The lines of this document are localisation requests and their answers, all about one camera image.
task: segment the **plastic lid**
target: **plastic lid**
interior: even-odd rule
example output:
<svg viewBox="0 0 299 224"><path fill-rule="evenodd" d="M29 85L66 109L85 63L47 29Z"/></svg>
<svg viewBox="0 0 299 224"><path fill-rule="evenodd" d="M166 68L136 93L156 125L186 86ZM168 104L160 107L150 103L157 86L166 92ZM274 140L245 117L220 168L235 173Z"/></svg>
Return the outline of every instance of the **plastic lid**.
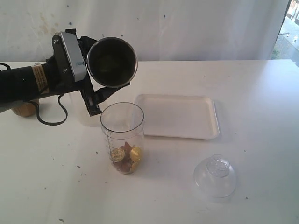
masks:
<svg viewBox="0 0 299 224"><path fill-rule="evenodd" d="M236 187L236 174L222 155L203 160L194 171L194 180L201 193L214 198L230 196Z"/></svg>

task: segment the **stain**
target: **stain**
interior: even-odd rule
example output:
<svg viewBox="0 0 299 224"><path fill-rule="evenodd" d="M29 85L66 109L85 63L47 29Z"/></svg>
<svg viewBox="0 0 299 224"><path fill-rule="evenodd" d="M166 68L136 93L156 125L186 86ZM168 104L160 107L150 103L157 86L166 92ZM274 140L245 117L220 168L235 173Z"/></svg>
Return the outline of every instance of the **stain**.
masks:
<svg viewBox="0 0 299 224"><path fill-rule="evenodd" d="M55 33L57 32L57 30L55 28L51 28L51 35L53 36Z"/></svg>
<svg viewBox="0 0 299 224"><path fill-rule="evenodd" d="M49 30L46 27L46 25L41 25L41 26L39 26L39 28L43 31L44 34L48 34L49 33Z"/></svg>
<svg viewBox="0 0 299 224"><path fill-rule="evenodd" d="M39 17L41 18L42 21L46 21L46 18L43 16L42 13L39 13Z"/></svg>

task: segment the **gold coin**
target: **gold coin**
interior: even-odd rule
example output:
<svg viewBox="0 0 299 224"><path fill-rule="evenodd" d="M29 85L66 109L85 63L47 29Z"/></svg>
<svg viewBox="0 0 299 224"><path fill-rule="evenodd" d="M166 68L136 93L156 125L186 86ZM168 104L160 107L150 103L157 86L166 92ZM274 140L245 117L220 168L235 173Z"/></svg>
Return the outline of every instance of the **gold coin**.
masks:
<svg viewBox="0 0 299 224"><path fill-rule="evenodd" d="M131 166L130 172L135 172L139 166L139 162L134 162Z"/></svg>
<svg viewBox="0 0 299 224"><path fill-rule="evenodd" d="M142 158L141 149L139 147L132 148L132 150L130 152L130 157L131 157L131 160L134 162L140 161Z"/></svg>
<svg viewBox="0 0 299 224"><path fill-rule="evenodd" d="M125 150L122 148L116 148L111 152L112 162L120 162L125 157Z"/></svg>

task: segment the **plastic tray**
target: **plastic tray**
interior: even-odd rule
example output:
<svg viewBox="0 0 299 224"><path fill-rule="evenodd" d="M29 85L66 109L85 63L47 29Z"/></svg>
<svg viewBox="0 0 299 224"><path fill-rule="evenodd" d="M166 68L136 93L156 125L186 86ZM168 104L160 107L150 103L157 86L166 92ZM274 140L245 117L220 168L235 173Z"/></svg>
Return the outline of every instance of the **plastic tray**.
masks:
<svg viewBox="0 0 299 224"><path fill-rule="evenodd" d="M135 103L145 114L145 135L206 140L219 135L214 102L208 97L142 94Z"/></svg>

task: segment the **white backdrop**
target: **white backdrop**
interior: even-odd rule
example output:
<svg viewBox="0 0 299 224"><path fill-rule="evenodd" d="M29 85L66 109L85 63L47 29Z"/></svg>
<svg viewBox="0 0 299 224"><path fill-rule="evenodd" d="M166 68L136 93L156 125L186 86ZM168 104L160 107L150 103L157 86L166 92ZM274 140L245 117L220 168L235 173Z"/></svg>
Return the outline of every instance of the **white backdrop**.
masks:
<svg viewBox="0 0 299 224"><path fill-rule="evenodd" d="M116 36L139 60L268 59L288 0L0 0L0 61L44 61L56 31Z"/></svg>

